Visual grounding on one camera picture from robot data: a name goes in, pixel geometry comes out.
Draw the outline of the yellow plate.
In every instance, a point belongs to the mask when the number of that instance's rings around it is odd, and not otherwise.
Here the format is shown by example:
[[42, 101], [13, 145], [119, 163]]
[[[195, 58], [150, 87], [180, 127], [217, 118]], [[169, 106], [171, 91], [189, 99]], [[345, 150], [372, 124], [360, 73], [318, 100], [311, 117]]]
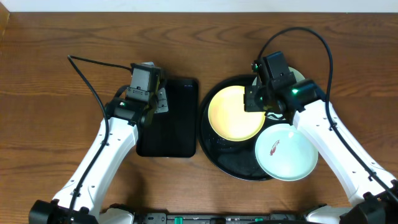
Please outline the yellow plate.
[[218, 91], [208, 107], [208, 120], [214, 132], [229, 141], [245, 141], [263, 127], [264, 112], [244, 110], [244, 87], [228, 86]]

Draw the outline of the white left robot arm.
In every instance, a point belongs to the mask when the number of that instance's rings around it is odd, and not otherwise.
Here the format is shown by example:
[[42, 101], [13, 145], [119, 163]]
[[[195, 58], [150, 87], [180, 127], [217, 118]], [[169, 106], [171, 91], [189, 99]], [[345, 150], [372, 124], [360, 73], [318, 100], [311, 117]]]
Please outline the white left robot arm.
[[148, 115], [167, 112], [164, 88], [142, 91], [123, 86], [102, 107], [104, 118], [94, 142], [70, 180], [51, 202], [37, 200], [29, 223], [133, 223], [134, 212], [112, 205], [102, 212], [108, 188], [128, 152], [137, 144]]

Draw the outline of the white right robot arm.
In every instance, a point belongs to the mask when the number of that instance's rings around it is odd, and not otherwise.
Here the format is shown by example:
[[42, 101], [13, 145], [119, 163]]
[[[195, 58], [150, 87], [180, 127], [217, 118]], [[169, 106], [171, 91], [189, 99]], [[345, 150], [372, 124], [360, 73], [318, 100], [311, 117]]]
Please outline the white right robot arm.
[[312, 80], [277, 87], [256, 80], [245, 87], [247, 112], [266, 111], [271, 103], [281, 104], [279, 114], [292, 115], [256, 140], [260, 167], [275, 179], [294, 181], [309, 175], [321, 155], [351, 204], [316, 208], [305, 215], [307, 222], [397, 223], [397, 179], [364, 150]]

